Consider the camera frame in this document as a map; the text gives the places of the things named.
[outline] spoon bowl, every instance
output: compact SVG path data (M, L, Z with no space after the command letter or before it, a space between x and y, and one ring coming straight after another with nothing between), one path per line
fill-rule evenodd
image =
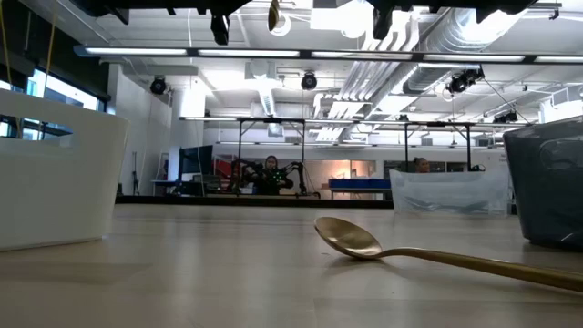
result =
M358 259L372 260L386 256L409 256L526 282L583 292L583 274L575 272L563 272L524 264L417 248L400 247L383 251L381 243L370 232L347 220L336 218L319 218L314 222L314 228L332 248L342 254Z

